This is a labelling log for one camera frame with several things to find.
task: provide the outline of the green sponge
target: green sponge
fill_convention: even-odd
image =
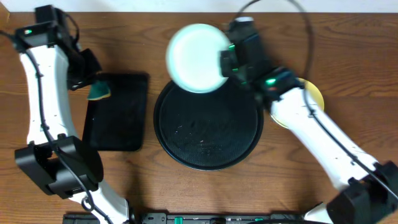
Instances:
[[[111,96],[111,89],[108,84],[104,81],[95,81],[91,84],[87,100],[100,100],[109,96]]]

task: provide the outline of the white plate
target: white plate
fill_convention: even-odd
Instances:
[[[228,46],[227,36],[213,26],[186,26],[170,40],[166,52],[167,70],[180,88],[209,93],[227,80],[221,75],[220,52]]]

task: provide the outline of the white wall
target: white wall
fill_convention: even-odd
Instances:
[[[69,12],[236,12],[249,0],[0,0],[11,12],[53,4]],[[398,0],[297,0],[308,12],[398,12]],[[249,12],[295,12],[286,0],[262,0]]]

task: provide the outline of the green light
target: green light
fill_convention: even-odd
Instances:
[[[268,79],[267,81],[266,81],[266,83],[268,84],[268,85],[272,85],[272,84],[274,84],[276,82],[276,79],[275,78],[270,78],[270,79]]]

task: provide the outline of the round black tray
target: round black tray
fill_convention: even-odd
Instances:
[[[263,109],[253,95],[229,81],[202,94],[170,82],[154,111],[162,147],[179,163],[198,170],[220,170],[242,161],[256,146],[263,123]]]

